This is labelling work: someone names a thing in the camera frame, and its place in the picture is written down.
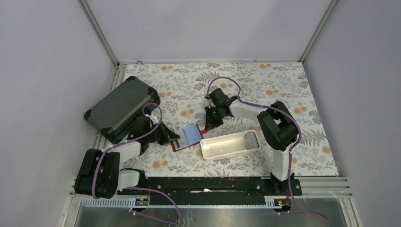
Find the red card holder wallet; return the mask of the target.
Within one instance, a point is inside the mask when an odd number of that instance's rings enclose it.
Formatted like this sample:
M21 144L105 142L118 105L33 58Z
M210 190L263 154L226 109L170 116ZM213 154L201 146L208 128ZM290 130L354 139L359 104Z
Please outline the red card holder wallet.
M171 142L173 152L199 144L204 134L204 131L200 130L198 124L186 127L173 127L173 132L180 136L178 140Z

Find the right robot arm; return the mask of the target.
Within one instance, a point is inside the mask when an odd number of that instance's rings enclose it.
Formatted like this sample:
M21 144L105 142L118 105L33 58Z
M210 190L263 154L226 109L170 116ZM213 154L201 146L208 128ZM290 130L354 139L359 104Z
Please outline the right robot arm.
M238 96L229 97L220 88L205 97L205 130L209 131L223 124L225 117L239 117L255 121L261 127L263 136L273 151L271 182L274 193L283 195L290 189L288 178L292 174L290 153L300 142L302 132L299 125L281 101L272 105L257 105Z

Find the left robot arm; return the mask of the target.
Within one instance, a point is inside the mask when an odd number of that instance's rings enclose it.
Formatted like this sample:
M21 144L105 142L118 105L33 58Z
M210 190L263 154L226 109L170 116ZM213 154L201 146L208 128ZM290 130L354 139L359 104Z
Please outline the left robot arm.
M142 194L147 187L143 171L124 168L123 163L142 155L150 143L166 145L180 138L156 117L140 116L126 140L106 149L91 148L86 151L75 180L75 193L95 199L110 199L117 191L128 187L133 193Z

